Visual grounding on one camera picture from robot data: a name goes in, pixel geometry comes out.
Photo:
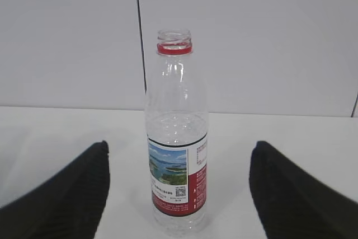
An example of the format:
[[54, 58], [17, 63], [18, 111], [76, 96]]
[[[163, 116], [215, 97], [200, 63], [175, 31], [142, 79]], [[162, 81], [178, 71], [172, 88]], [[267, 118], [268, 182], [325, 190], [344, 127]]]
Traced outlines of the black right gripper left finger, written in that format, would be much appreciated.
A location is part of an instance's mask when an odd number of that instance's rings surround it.
[[3, 206], [1, 238], [94, 238], [109, 189], [109, 146], [102, 141]]

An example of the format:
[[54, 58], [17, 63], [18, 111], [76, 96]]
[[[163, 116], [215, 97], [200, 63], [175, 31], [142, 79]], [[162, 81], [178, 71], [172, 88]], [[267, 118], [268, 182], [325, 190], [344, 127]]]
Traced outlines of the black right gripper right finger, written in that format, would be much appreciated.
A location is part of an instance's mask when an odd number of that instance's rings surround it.
[[249, 189], [267, 238], [357, 238], [357, 202], [266, 141], [252, 151]]

